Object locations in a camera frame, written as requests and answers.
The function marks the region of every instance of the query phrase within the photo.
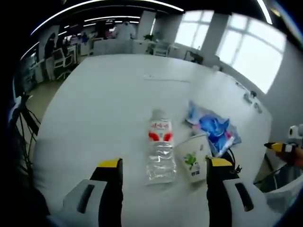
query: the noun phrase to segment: white chair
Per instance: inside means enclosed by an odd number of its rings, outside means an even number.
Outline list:
[[[153,49],[153,55],[167,57],[169,54],[170,43],[159,41]]]
[[[53,51],[54,75],[56,79],[64,79],[70,75],[73,67],[73,55],[64,56],[62,48]]]

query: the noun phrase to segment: desk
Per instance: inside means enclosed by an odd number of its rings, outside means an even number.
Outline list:
[[[190,187],[179,169],[172,184],[145,185],[148,120],[153,108],[163,109],[178,144],[190,133],[183,123],[189,99],[230,117],[243,141],[233,148],[243,166],[240,176],[253,181],[271,116],[262,105],[258,114],[244,93],[230,76],[188,61],[140,54],[88,57],[46,110],[34,152],[35,185],[55,212],[100,161],[121,157],[123,226],[208,226],[206,183]]]

